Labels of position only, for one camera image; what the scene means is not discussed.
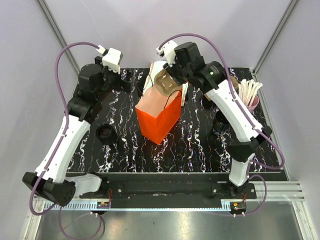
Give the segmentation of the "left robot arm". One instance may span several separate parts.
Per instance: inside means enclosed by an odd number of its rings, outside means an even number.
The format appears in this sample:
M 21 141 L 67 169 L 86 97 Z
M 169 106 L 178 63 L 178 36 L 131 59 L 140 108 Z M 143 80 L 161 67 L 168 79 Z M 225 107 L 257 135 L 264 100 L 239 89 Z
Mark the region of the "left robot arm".
M 96 172 L 67 177 L 70 161 L 84 135 L 102 110 L 102 102 L 112 91 L 130 93 L 132 74 L 125 77 L 101 63 L 84 65 L 78 84 L 67 103 L 58 134 L 47 155 L 34 172 L 26 172 L 23 183 L 31 190 L 30 201 L 41 197 L 61 207 L 74 198 L 103 198 L 110 193 L 108 179 Z

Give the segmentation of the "black printed paper cup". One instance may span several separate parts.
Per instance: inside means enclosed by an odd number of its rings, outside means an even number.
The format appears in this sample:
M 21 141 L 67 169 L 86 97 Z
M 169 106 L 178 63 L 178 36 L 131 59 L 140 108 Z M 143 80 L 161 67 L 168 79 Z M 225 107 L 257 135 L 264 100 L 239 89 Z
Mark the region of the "black printed paper cup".
M 230 123 L 224 114 L 218 110 L 213 118 L 212 122 L 212 132 L 216 136 L 220 136 L 227 132 L 230 128 Z

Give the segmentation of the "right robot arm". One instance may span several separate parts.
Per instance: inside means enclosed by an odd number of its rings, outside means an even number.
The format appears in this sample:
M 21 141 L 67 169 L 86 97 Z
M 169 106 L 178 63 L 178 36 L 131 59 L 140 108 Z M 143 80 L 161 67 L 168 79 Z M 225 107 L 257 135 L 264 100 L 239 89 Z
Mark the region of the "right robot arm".
M 239 198 L 249 179 L 249 162 L 260 144 L 269 139 L 272 129 L 253 117 L 230 82 L 228 69 L 217 61 L 207 64 L 199 60 L 187 64 L 175 61 L 165 63 L 163 68 L 179 86 L 190 83 L 206 94 L 233 128 L 237 141 L 226 148 L 232 158 L 227 192 L 230 197 Z

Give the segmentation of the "orange paper bag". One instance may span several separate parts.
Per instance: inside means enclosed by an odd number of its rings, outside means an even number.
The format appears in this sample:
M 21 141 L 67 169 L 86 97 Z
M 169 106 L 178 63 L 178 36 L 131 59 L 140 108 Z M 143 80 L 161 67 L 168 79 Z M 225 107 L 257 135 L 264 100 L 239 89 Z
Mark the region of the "orange paper bag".
M 181 116 L 185 105 L 188 84 L 179 87 L 179 91 L 170 88 L 168 96 L 162 95 L 155 83 L 156 75 L 163 71 L 166 62 L 159 60 L 151 63 L 145 80 L 142 97 L 135 105 L 141 134 L 159 145 Z

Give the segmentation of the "brown cardboard cup carrier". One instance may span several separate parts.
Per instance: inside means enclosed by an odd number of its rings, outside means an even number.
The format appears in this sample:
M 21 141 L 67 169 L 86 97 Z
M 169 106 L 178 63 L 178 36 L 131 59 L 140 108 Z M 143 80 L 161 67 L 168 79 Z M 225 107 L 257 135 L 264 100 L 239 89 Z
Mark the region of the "brown cardboard cup carrier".
M 174 81 L 174 79 L 165 69 L 162 69 L 155 75 L 154 85 L 156 89 L 166 97 L 171 96 L 173 93 L 181 90 L 181 86 Z

